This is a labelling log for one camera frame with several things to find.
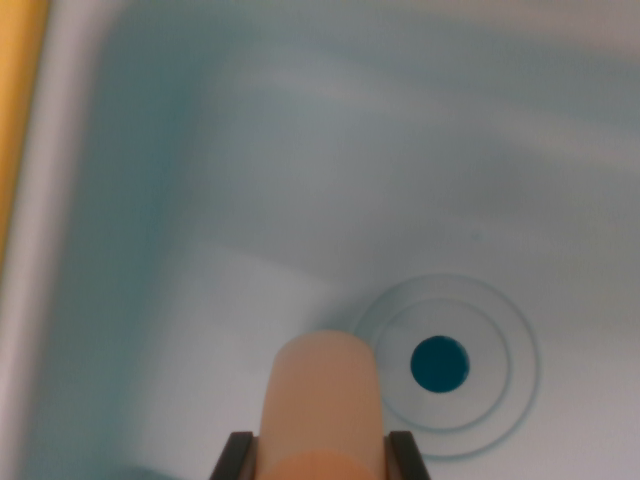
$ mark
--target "drain hole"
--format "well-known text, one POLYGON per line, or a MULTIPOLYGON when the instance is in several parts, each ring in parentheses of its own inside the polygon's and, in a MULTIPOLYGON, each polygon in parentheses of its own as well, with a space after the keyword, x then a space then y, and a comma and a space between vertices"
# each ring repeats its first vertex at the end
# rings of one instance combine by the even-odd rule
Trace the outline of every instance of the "drain hole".
POLYGON ((411 356, 411 373, 418 385, 434 393, 447 393, 469 375, 469 357, 464 347, 442 335, 420 342, 411 356))

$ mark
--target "black holder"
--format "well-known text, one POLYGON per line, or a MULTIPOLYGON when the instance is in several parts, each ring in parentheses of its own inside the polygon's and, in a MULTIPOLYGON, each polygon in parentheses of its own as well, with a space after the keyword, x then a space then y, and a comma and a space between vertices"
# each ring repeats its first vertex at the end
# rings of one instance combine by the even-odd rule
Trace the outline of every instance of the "black holder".
MULTIPOLYGON (((384 437, 387 480, 431 480, 411 432, 384 437)), ((252 432, 229 435, 209 480, 254 480, 258 437, 252 432)))

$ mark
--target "drain rings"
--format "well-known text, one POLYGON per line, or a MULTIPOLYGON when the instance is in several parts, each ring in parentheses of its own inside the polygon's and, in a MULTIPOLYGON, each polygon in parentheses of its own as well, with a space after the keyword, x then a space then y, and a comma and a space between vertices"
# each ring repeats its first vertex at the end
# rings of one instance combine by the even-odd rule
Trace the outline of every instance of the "drain rings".
MULTIPOLYGON (((490 449, 524 421, 535 399, 540 366, 531 327, 513 303, 480 281, 454 275, 408 280, 381 295, 355 333, 375 352, 387 428, 411 430, 425 458, 490 449), (437 337, 459 343, 468 356, 464 381, 443 393, 421 386, 412 367, 416 348, 437 337)), ((446 357, 428 358, 432 375, 446 375, 446 357)))

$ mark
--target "cylindrical object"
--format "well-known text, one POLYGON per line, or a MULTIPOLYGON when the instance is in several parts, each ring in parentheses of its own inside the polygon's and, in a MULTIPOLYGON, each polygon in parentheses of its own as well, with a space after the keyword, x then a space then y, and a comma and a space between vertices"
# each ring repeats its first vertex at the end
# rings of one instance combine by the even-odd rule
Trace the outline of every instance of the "cylindrical object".
POLYGON ((256 478, 384 480, 383 435, 370 347, 343 332, 304 335, 273 363, 256 478))

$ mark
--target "concentric rings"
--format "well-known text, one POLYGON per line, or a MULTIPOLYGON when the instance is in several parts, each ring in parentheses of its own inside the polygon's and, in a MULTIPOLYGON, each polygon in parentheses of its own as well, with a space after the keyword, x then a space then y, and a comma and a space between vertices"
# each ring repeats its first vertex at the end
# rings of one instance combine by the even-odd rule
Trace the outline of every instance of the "concentric rings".
MULTIPOLYGON (((522 423, 535 398, 533 332, 504 295, 477 280, 432 275, 397 285, 374 302, 355 333, 374 349, 387 427, 412 430, 425 457, 491 448, 522 423), (436 337, 458 342, 469 362, 464 381, 443 393, 421 386, 412 371, 416 348, 436 337)), ((436 373, 447 367, 437 356, 425 358, 436 362, 436 373)))

